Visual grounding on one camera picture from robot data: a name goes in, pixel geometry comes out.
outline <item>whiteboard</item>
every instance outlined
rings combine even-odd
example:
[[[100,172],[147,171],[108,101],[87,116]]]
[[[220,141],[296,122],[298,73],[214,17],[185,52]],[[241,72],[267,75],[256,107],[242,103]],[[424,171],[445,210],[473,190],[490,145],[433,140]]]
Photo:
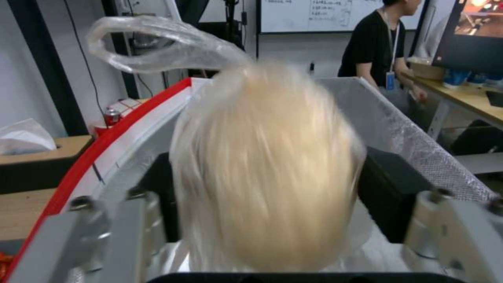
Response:
[[[401,18],[406,29],[417,29],[424,2],[414,16]],[[353,31],[382,6],[382,0],[261,0],[261,32]]]

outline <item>white wall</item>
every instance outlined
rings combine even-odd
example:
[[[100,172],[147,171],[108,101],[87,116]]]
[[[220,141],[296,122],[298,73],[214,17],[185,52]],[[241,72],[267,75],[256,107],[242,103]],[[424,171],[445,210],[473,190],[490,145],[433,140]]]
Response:
[[[0,1],[0,127],[28,118],[52,136],[66,135],[7,1]]]
[[[83,45],[98,88],[100,105],[104,110],[118,99],[127,98],[127,93],[121,73],[87,52],[86,34],[91,25],[104,16],[103,7],[99,0],[68,0],[68,3],[77,26],[80,42]],[[39,0],[38,5],[56,46],[80,111],[86,125],[92,131],[93,125],[103,125],[104,122],[96,103],[94,88],[83,56],[72,30],[68,12],[62,0]],[[113,50],[110,38],[107,39],[107,47]]]
[[[256,54],[256,0],[240,0],[236,6],[235,19],[241,20],[242,2],[247,12],[246,52],[255,57]],[[210,0],[202,22],[225,21],[225,4],[222,0]],[[414,32],[407,32],[405,38],[405,54],[408,55],[414,39]],[[259,59],[279,59],[299,65],[308,70],[311,62],[315,64],[315,77],[334,77],[341,66],[344,50],[351,37],[350,33],[330,34],[282,34],[260,35]]]
[[[101,2],[68,2],[97,84],[101,107],[105,109],[118,99],[126,98],[127,94],[120,72],[88,54],[85,47],[88,29],[95,20],[104,16]],[[40,0],[38,4],[80,111],[92,131],[94,124],[103,124],[103,118],[64,3],[62,0]],[[66,136],[61,119],[6,1],[0,2],[0,25],[0,127],[31,117],[53,137]],[[107,45],[112,49],[110,39]]]

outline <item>plastic bag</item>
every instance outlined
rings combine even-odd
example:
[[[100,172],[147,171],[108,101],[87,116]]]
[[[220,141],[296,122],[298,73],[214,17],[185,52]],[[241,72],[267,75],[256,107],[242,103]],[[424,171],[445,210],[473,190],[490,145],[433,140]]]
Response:
[[[175,43],[140,56],[128,57],[105,49],[103,37],[112,32],[141,32],[169,38]],[[227,41],[189,24],[152,16],[101,18],[91,27],[87,42],[91,54],[129,73],[157,73],[181,68],[223,69],[252,62],[250,57]]]
[[[137,57],[104,49],[105,34],[126,31],[177,43]],[[150,16],[101,19],[88,44],[126,72],[224,70],[193,94],[170,149],[191,271],[321,270],[366,242],[370,225],[346,235],[365,149],[310,77],[255,64],[228,42]]]
[[[28,154],[56,149],[51,135],[32,118],[0,129],[0,155]]]

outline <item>person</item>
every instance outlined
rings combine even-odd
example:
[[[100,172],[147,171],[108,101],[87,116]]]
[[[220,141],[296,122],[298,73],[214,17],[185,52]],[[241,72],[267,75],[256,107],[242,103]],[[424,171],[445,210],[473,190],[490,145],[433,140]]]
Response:
[[[414,99],[426,101],[427,93],[405,78],[405,26],[400,20],[412,16],[421,0],[383,0],[384,6],[362,19],[344,52],[339,77],[363,77],[402,112],[407,112],[409,95],[399,89],[397,78],[412,90]]]

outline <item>black t-shirt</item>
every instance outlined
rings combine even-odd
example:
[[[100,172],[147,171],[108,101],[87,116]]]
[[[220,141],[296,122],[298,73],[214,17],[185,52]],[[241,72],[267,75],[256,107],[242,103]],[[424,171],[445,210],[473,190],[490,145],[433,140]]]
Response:
[[[395,41],[396,30],[391,31],[391,39]],[[400,21],[400,34],[396,47],[396,58],[403,57],[405,41],[405,26]],[[391,66],[391,49],[389,45],[388,25],[381,15],[374,11],[356,26],[351,40],[344,52],[343,62],[339,69],[339,77],[356,76],[356,64],[372,63],[370,74],[378,86],[386,86],[386,73]]]

